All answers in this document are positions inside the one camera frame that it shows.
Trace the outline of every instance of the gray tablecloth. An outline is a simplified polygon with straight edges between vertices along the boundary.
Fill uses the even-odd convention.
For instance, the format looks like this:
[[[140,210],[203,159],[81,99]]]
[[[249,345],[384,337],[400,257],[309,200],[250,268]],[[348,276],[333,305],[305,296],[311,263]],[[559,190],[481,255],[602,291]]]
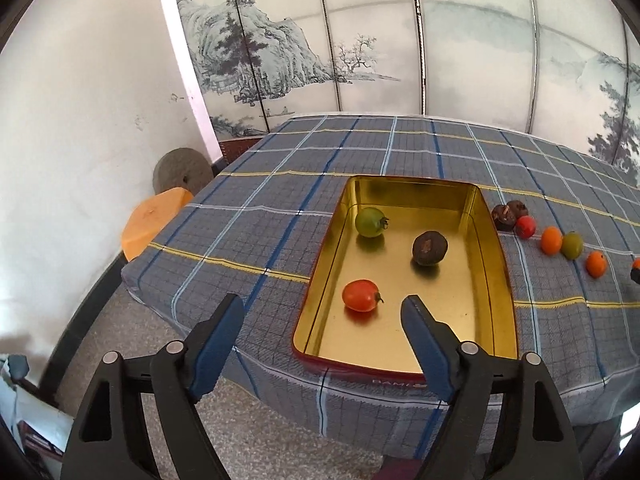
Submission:
[[[227,292],[248,313],[224,375],[297,423],[399,457],[429,449],[446,406],[423,388],[360,384],[306,370],[291,334],[322,236],[350,174],[478,184],[489,205],[520,199],[539,226],[576,230],[604,250],[593,280],[576,261],[500,236],[515,299],[519,351],[549,368],[574,424],[640,400],[640,191],[615,168],[504,130],[426,118],[293,118],[217,176],[123,271],[129,291],[187,333]],[[492,404],[479,451],[498,422]]]

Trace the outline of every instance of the round gray cushion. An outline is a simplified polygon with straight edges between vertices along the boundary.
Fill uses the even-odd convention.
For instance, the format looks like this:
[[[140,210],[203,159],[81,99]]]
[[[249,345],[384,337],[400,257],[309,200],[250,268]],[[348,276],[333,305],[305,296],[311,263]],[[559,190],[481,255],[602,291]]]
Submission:
[[[156,194],[174,187],[188,189],[197,195],[213,179],[213,170],[200,152],[178,148],[161,158],[154,169]]]

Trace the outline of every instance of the silver screw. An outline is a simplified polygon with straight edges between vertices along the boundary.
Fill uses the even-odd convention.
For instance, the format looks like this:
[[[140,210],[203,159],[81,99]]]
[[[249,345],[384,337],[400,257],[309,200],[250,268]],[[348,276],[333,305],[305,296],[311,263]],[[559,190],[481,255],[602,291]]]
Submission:
[[[111,352],[107,352],[102,358],[102,362],[108,365],[116,362],[117,360],[118,360],[118,353],[114,352],[113,350]]]
[[[531,365],[539,365],[542,362],[542,359],[535,352],[528,352],[524,357],[527,360],[527,363]]]
[[[478,353],[478,345],[472,341],[465,341],[460,345],[460,349],[469,355],[475,355]]]
[[[169,352],[169,354],[179,354],[180,352],[182,352],[183,348],[184,345],[182,344],[182,341],[171,341],[166,346],[166,351]]]

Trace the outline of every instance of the blue gripper pad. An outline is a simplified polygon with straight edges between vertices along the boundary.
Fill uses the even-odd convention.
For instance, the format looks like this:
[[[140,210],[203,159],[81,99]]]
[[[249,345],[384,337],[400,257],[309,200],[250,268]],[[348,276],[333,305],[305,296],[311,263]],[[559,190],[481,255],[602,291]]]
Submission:
[[[418,296],[402,301],[400,321],[428,389],[440,400],[450,402],[458,389],[458,338],[449,325],[433,319]]]
[[[193,399],[200,400],[213,390],[243,322],[242,300],[227,294],[211,318],[193,327],[185,339],[186,386]]]

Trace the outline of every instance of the red tomato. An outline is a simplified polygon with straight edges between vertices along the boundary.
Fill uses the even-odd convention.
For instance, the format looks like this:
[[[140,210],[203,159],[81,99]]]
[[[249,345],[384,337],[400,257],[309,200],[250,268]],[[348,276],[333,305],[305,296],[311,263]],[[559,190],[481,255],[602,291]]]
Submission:
[[[378,286],[369,280],[347,283],[342,290],[344,305],[357,312],[369,312],[382,301]]]
[[[533,219],[533,216],[521,216],[518,218],[514,230],[520,238],[524,238],[525,240],[531,238],[536,232],[536,221]]]

